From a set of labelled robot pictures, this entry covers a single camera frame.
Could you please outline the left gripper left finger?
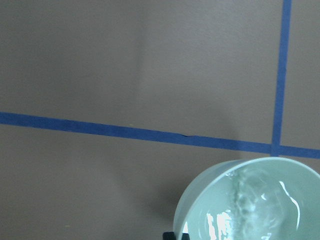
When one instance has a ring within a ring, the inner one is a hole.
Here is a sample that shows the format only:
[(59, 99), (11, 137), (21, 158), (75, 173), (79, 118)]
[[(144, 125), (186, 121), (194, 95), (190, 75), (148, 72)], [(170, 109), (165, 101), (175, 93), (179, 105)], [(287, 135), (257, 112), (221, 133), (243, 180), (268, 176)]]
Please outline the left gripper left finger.
[(167, 231), (162, 234), (163, 240), (176, 240), (176, 235), (173, 231)]

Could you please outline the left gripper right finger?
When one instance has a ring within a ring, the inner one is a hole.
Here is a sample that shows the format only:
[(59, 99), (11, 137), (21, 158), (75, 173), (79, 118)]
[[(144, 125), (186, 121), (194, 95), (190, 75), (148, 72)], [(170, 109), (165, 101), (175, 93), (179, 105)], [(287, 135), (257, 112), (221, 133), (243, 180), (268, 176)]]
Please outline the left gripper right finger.
[(190, 235), (188, 233), (182, 233), (181, 240), (190, 240)]

